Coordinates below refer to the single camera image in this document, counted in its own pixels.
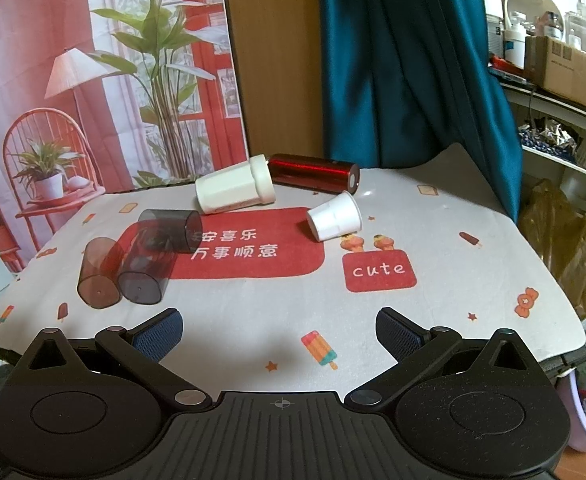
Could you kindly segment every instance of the floor lamp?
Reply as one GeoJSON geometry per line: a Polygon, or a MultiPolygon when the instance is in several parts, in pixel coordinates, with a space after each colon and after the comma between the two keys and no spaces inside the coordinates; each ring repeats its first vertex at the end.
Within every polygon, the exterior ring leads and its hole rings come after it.
{"type": "MultiPolygon", "coordinates": [[[[51,75],[48,78],[48,85],[46,86],[46,94],[44,99],[56,96],[62,92],[70,90],[73,93],[73,101],[75,103],[75,110],[77,112],[77,118],[82,133],[86,137],[86,129],[84,128],[84,122],[82,121],[82,114],[80,112],[79,104],[77,103],[77,95],[75,94],[75,88],[82,83],[86,83],[92,79],[104,77],[110,72],[103,65],[91,59],[89,56],[84,54],[77,48],[65,51],[60,56],[55,58],[53,63],[53,69],[51,75]]],[[[100,167],[97,165],[95,156],[93,155],[90,144],[88,145],[88,152],[92,164],[97,173],[97,177],[100,180],[100,186],[103,185],[102,173],[100,167]]]]}

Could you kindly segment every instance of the blue textured gripper pad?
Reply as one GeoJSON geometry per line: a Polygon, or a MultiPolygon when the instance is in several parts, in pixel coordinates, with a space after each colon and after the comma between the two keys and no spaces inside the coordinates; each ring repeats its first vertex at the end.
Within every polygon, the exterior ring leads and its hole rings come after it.
{"type": "Polygon", "coordinates": [[[182,340],[183,321],[173,312],[159,323],[135,336],[132,346],[158,363],[182,340]]]}
{"type": "Polygon", "coordinates": [[[418,334],[383,312],[375,319],[375,333],[378,341],[399,363],[422,347],[422,338],[418,334]]]}

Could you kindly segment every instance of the lampshade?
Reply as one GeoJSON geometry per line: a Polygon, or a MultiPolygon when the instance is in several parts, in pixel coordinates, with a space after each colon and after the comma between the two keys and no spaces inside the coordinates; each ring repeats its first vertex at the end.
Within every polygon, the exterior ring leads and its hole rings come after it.
{"type": "Polygon", "coordinates": [[[86,56],[81,50],[67,50],[55,58],[44,99],[108,73],[103,65],[86,56]]]}

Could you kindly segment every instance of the white paper cup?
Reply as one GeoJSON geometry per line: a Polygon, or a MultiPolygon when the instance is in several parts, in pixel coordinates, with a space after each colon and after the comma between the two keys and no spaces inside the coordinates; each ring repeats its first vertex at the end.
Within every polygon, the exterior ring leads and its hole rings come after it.
{"type": "Polygon", "coordinates": [[[362,229],[362,214],[348,191],[306,213],[308,225],[318,241],[356,233],[362,229]]]}
{"type": "Polygon", "coordinates": [[[275,188],[264,155],[198,178],[195,193],[206,214],[275,202],[275,188]]]}

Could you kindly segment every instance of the white flower pot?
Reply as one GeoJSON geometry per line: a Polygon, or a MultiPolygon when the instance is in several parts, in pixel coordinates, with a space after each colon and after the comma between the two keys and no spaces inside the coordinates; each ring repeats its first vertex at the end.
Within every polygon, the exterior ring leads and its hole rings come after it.
{"type": "Polygon", "coordinates": [[[55,198],[63,197],[62,174],[57,173],[44,180],[36,180],[35,191],[43,200],[54,200],[55,198]]]}

